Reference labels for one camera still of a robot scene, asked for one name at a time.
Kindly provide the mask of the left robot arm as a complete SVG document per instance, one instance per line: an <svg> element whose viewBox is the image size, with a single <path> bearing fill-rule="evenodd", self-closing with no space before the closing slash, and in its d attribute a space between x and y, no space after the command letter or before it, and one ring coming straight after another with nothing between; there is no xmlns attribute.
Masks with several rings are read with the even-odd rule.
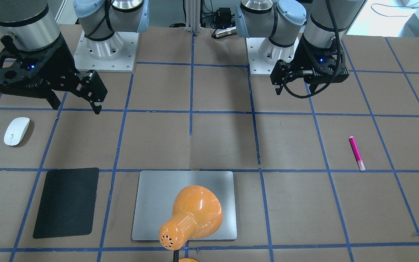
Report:
<svg viewBox="0 0 419 262"><path fill-rule="evenodd" d="M263 38L259 55L273 65L271 84L306 99L349 77L343 35L363 0L313 0L306 10L296 0L242 0L236 9L237 34Z"/></svg>

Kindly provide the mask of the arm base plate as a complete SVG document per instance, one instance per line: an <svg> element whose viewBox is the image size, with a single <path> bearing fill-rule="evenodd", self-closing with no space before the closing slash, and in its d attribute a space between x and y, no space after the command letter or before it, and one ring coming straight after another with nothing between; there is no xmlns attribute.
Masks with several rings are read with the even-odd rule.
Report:
<svg viewBox="0 0 419 262"><path fill-rule="evenodd" d="M291 62L294 58L299 39L290 47L278 47L268 38L246 38L247 56L251 76L270 76L278 60Z"/></svg>
<svg viewBox="0 0 419 262"><path fill-rule="evenodd" d="M115 32L111 38L93 41L80 36L73 54L80 71L133 73L139 43L139 33Z"/></svg>

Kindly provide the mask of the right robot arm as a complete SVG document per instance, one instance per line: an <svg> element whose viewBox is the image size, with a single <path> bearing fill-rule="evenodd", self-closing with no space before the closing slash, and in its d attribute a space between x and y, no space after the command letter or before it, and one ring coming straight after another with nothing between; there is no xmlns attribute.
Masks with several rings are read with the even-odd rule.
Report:
<svg viewBox="0 0 419 262"><path fill-rule="evenodd" d="M86 100L99 114L108 90L98 73L99 61L118 60L129 53L121 36L146 32L147 0L75 0L73 8L83 28L86 57L93 65L78 69L74 55L46 0L0 0L0 93L45 99L57 110L56 91Z"/></svg>

